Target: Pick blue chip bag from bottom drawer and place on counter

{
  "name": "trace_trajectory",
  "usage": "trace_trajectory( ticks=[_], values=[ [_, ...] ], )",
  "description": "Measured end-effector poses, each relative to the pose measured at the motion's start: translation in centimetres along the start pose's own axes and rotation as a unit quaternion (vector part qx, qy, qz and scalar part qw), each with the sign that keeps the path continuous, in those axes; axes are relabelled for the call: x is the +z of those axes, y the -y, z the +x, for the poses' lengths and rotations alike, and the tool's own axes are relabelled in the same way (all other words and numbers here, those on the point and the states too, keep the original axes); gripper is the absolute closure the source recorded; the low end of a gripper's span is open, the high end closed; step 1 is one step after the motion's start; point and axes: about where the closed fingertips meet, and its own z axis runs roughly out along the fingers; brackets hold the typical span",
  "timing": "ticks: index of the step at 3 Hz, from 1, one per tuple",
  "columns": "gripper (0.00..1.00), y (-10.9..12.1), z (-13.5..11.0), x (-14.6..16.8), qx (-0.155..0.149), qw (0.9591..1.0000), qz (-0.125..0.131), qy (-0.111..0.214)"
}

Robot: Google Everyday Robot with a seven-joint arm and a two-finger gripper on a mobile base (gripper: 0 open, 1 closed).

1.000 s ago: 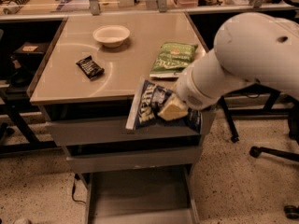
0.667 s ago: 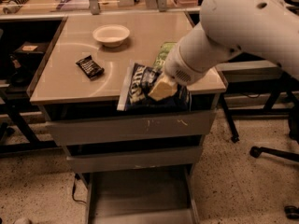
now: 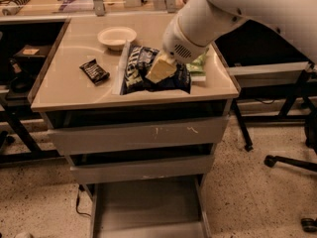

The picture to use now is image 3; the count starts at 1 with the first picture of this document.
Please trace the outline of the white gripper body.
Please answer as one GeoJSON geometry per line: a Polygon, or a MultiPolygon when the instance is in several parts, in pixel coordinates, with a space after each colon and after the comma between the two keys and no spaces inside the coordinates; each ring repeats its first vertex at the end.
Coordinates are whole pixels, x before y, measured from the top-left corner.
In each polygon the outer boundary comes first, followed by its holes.
{"type": "Polygon", "coordinates": [[[162,49],[179,63],[196,60],[214,40],[213,15],[177,14],[165,29],[162,49]]]}

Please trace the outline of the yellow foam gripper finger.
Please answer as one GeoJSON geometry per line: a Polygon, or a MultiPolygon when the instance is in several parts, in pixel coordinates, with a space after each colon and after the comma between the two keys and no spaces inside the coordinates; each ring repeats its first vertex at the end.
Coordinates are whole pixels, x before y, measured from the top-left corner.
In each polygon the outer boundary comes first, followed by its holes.
{"type": "Polygon", "coordinates": [[[152,83],[159,83],[162,80],[172,76],[176,72],[176,61],[166,52],[160,51],[156,56],[146,79],[152,83]]]}

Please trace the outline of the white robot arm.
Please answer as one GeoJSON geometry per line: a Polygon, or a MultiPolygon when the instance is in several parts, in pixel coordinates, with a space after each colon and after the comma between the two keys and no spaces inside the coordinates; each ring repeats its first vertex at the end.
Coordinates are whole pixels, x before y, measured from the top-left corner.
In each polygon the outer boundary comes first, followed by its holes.
{"type": "Polygon", "coordinates": [[[179,63],[196,60],[248,20],[274,30],[317,63],[317,0],[188,0],[166,27],[146,79],[159,83],[173,76],[179,63]]]}

